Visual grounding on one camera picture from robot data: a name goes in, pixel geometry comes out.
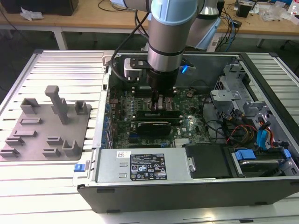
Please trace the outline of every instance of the connector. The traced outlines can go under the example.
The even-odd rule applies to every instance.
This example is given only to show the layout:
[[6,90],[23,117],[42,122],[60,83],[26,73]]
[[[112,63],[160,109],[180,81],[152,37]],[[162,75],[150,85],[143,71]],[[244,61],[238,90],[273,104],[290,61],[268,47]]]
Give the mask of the connector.
[[235,109],[235,115],[238,116],[238,117],[243,117],[244,116],[242,111],[240,111],[239,109]]
[[260,129],[261,129],[261,130],[264,130],[264,129],[268,128],[270,125],[271,125],[271,122],[267,121],[266,123],[264,123],[264,124],[260,127]]
[[258,117],[258,122],[265,122],[262,117]]

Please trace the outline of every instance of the aluminum extrusion table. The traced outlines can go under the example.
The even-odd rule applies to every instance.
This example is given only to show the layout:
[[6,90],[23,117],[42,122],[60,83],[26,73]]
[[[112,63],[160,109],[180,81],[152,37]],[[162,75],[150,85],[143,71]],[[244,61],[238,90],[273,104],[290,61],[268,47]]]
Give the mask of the aluminum extrusion table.
[[[49,103],[43,93],[50,84],[59,86],[59,94],[67,102],[84,99],[92,105],[82,155],[83,160],[90,158],[104,77],[102,56],[103,51],[50,50],[34,54],[0,106],[0,147],[22,112],[22,99],[36,98],[40,104]],[[277,57],[253,53],[249,57],[298,121],[299,87],[295,75]],[[76,161],[1,162],[0,222],[233,224],[250,219],[254,223],[299,223],[299,194],[273,205],[97,214],[72,185],[75,164]]]

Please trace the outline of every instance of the small black box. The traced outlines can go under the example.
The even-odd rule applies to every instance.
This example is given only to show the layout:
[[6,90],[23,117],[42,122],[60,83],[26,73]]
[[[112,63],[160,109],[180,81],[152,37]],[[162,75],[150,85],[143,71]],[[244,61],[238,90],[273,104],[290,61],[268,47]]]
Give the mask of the small black box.
[[252,9],[252,6],[240,4],[238,7],[237,16],[246,18],[251,9]]

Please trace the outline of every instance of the warning label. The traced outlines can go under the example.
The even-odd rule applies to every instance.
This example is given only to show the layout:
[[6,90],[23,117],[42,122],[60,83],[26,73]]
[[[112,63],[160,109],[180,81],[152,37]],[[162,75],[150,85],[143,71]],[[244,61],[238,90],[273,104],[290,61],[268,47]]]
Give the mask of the warning label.
[[164,154],[130,155],[132,181],[167,180]]

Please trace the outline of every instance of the blue latch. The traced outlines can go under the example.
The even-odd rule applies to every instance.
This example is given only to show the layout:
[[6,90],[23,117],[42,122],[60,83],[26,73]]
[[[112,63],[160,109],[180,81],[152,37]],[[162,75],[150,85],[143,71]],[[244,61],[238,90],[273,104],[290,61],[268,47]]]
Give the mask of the blue latch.
[[85,172],[85,164],[76,164],[74,167],[74,172]]
[[165,148],[167,146],[167,143],[166,142],[162,142],[161,143],[161,148]]
[[267,138],[268,138],[268,132],[264,129],[259,129],[257,132],[256,143],[257,146],[262,148],[264,151],[268,150],[266,148]]
[[254,152],[252,149],[240,149],[237,152],[235,152],[235,156],[237,157],[237,160],[254,160],[254,159],[256,159],[256,155],[254,155]]
[[284,150],[284,154],[285,154],[285,156],[286,156],[287,159],[290,159],[290,158],[291,158],[291,153],[290,153],[289,150],[285,149],[285,150]]

